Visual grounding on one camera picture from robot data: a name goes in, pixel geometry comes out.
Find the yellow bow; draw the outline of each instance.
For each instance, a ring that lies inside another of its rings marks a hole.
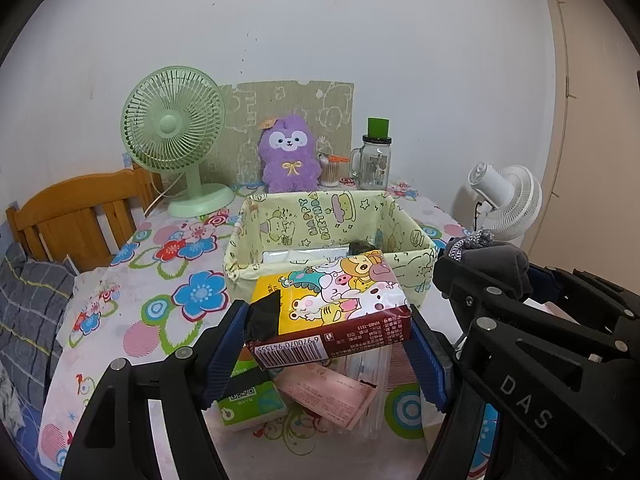
[[[296,162],[283,162],[282,168],[284,170],[289,170],[287,176],[291,175],[292,172],[296,175],[299,175],[299,173],[296,171],[296,168],[302,168],[302,162],[300,162],[299,160],[297,160]]]

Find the door frame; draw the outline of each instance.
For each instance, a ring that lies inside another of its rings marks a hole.
[[[542,206],[536,221],[527,230],[520,245],[527,254],[533,247],[538,237],[540,226],[545,219],[546,210],[549,206],[549,199],[558,175],[560,166],[560,156],[562,154],[562,144],[564,143],[564,129],[566,126],[567,100],[569,99],[569,73],[568,58],[566,50],[566,37],[564,34],[564,23],[560,11],[559,0],[546,0],[549,15],[551,17],[551,28],[554,37],[554,51],[556,53],[556,106],[554,110],[554,122],[551,129],[551,142],[549,143],[549,153],[546,156],[545,173],[542,177]]]

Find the wooden bed frame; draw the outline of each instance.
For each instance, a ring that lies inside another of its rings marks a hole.
[[[118,248],[136,231],[126,200],[138,198],[146,209],[162,190],[157,173],[134,165],[133,170],[95,173],[70,178],[47,187],[20,209],[6,210],[14,239],[35,259],[61,262],[67,254],[78,270],[105,267],[111,254],[100,230],[95,208],[101,206]]]

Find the beige door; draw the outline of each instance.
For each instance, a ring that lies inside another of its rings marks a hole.
[[[566,121],[558,166],[546,168],[545,180],[550,171],[555,178],[529,257],[640,294],[640,56],[602,0],[556,4],[556,58],[566,55],[567,72],[559,82],[566,110],[556,113],[566,111]]]

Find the blue gripper pad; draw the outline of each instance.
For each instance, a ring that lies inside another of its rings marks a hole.
[[[440,412],[445,412],[449,403],[447,379],[445,370],[440,364],[438,358],[443,359],[444,350],[440,347],[437,339],[434,339],[432,343],[438,346],[440,351],[433,351],[427,339],[424,336],[423,331],[418,327],[416,322],[411,320],[411,339],[402,342],[404,352],[409,358],[412,368],[414,369],[415,376],[420,383],[420,389],[427,402],[435,404]]]
[[[205,386],[200,394],[200,405],[203,409],[210,408],[213,401],[220,399],[224,394],[226,384],[244,345],[244,318],[249,311],[249,304],[244,301],[240,303],[242,305],[228,324],[218,348],[207,364]],[[224,329],[225,325],[225,319],[223,319],[219,327]]]

